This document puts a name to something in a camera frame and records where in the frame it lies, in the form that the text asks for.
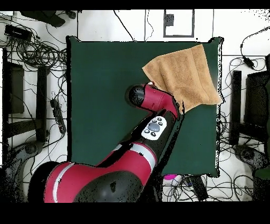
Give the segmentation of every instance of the floor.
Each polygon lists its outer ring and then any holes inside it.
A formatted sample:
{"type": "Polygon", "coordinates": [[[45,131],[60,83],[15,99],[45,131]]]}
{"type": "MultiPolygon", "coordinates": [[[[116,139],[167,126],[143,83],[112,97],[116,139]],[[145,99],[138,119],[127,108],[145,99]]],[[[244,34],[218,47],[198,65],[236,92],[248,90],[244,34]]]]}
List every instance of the floor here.
{"type": "MultiPolygon", "coordinates": [[[[230,69],[236,68],[236,65],[240,64],[240,59],[236,59],[231,63],[231,60],[240,56],[240,44],[242,40],[267,26],[270,26],[270,12],[267,10],[195,10],[195,32],[193,38],[163,38],[163,10],[116,10],[116,15],[121,18],[122,23],[126,29],[120,23],[113,10],[110,11],[82,11],[77,13],[76,19],[72,20],[62,11],[58,11],[60,17],[65,19],[65,24],[62,27],[54,28],[50,25],[34,21],[32,19],[23,17],[20,12],[15,12],[12,17],[12,22],[4,20],[10,17],[2,16],[0,21],[0,30],[4,23],[21,24],[34,29],[42,41],[49,41],[54,46],[57,46],[60,50],[65,48],[65,37],[67,35],[77,36],[81,41],[132,41],[131,36],[136,41],[200,41],[207,42],[212,37],[221,36],[224,38],[222,46],[222,89],[226,87],[226,83],[230,84],[230,69]]],[[[176,28],[171,29],[170,33],[175,35],[187,35],[188,29],[184,30],[181,17],[183,17],[184,11],[182,10],[167,10],[167,14],[175,15],[176,28]]],[[[243,54],[249,55],[251,59],[257,59],[264,57],[270,53],[270,30],[253,35],[245,40],[243,46],[243,54]]],[[[4,39],[3,32],[0,31],[0,39],[4,39]]],[[[13,59],[16,59],[16,52],[13,52],[13,59]]],[[[257,60],[257,69],[264,67],[263,60],[257,60]]],[[[58,77],[63,72],[61,67],[56,68],[58,71],[50,73],[48,75],[48,91],[47,97],[49,99],[54,97],[54,94],[59,91],[58,77]]],[[[247,74],[253,73],[254,70],[249,69],[246,65],[237,67],[237,70],[242,71],[242,86],[245,86],[245,78],[247,74]]],[[[36,92],[36,87],[33,83],[36,83],[36,72],[28,71],[25,73],[25,86],[24,86],[24,100],[27,104],[31,114],[35,117],[35,94],[28,89],[33,89],[36,92]]],[[[66,86],[63,85],[62,89],[66,94],[66,86]]],[[[230,94],[230,89],[223,90],[223,96],[230,94]]],[[[62,95],[60,98],[62,105],[63,117],[66,118],[66,96],[62,95]]],[[[229,97],[225,98],[225,102],[221,105],[221,111],[224,117],[229,121],[229,97]]],[[[47,126],[51,127],[50,130],[50,143],[57,141],[61,134],[58,127],[55,124],[55,120],[48,103],[47,107],[47,126]]],[[[242,119],[244,116],[244,104],[242,105],[242,119]]],[[[13,115],[10,117],[10,122],[16,122],[29,118],[27,110],[24,114],[13,115]]],[[[12,139],[9,139],[10,146],[16,146],[23,143],[28,137],[33,135],[34,132],[28,132],[22,135],[17,135],[12,139]]],[[[245,138],[241,138],[239,143],[244,143],[245,138]]],[[[250,144],[257,144],[256,141],[250,141],[250,144]]],[[[203,176],[206,183],[209,199],[207,201],[246,201],[250,200],[250,190],[252,191],[253,183],[250,180],[251,173],[249,167],[239,161],[233,154],[233,150],[228,145],[222,143],[220,147],[223,151],[220,153],[220,177],[209,178],[203,176]],[[232,189],[232,181],[235,177],[240,176],[235,180],[235,190],[232,189]]],[[[33,168],[32,172],[35,172],[36,168],[50,159],[58,162],[65,161],[67,153],[67,136],[56,144],[52,144],[48,148],[44,149],[41,154],[36,156],[35,161],[29,160],[24,170],[24,191],[27,192],[28,182],[31,178],[30,167],[33,168]]],[[[191,188],[183,188],[183,193],[180,188],[177,187],[181,176],[177,176],[174,180],[164,182],[164,201],[198,201],[194,196],[191,188]]]]}

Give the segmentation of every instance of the pink object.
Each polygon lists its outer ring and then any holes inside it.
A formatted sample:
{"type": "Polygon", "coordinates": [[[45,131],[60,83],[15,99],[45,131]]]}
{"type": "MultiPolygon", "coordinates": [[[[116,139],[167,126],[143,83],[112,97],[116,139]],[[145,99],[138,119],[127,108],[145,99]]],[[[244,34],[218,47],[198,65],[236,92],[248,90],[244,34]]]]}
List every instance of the pink object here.
{"type": "Polygon", "coordinates": [[[169,175],[165,175],[164,176],[164,179],[167,180],[167,181],[169,181],[169,180],[172,180],[172,179],[174,179],[176,177],[177,177],[176,174],[169,174],[169,175]]]}

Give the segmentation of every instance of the green mat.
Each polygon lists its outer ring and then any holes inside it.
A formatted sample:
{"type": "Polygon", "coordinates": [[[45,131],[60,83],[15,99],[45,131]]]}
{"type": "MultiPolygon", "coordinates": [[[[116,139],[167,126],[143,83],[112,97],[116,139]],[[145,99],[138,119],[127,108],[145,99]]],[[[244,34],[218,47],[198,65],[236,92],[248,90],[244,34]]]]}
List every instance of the green mat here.
{"type": "MultiPolygon", "coordinates": [[[[130,107],[124,99],[130,85],[149,81],[143,66],[156,56],[198,44],[80,42],[67,38],[71,55],[71,161],[98,164],[146,116],[146,111],[130,107]]],[[[216,88],[220,44],[221,38],[203,43],[216,88]]],[[[164,174],[218,175],[216,111],[216,105],[200,105],[186,113],[164,174]]]]}

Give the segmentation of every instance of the towel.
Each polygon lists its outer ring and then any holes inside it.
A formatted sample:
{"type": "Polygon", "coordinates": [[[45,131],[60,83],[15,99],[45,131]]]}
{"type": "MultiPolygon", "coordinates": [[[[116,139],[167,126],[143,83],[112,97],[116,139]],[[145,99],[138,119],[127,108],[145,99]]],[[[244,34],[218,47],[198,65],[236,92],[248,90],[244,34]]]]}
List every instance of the towel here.
{"type": "Polygon", "coordinates": [[[202,44],[152,59],[143,68],[154,85],[171,93],[185,112],[201,104],[222,102],[215,89],[202,44]]]}

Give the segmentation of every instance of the gray button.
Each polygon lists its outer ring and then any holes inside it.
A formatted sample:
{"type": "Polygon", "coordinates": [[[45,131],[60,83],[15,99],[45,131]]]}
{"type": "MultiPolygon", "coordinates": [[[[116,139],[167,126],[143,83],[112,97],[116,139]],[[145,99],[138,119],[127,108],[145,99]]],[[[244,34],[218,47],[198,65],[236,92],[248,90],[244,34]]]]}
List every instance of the gray button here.
{"type": "Polygon", "coordinates": [[[148,129],[151,130],[152,132],[159,132],[160,127],[157,123],[150,123],[148,125],[148,129]]]}

